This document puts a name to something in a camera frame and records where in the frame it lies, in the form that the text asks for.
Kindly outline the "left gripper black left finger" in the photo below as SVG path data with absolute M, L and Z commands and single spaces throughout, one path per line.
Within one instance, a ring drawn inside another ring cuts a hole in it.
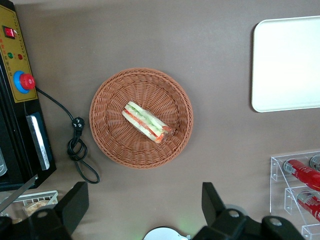
M 77 182 L 54 206 L 41 207 L 26 219 L 13 223 L 0 218 L 2 240 L 71 240 L 72 234 L 89 208 L 88 183 Z

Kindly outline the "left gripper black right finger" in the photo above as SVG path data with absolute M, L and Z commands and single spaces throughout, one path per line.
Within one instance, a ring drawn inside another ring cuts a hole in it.
M 235 208 L 227 208 L 211 182 L 202 183 L 202 212 L 206 221 L 195 240 L 303 240 L 287 219 L 265 216 L 257 222 Z

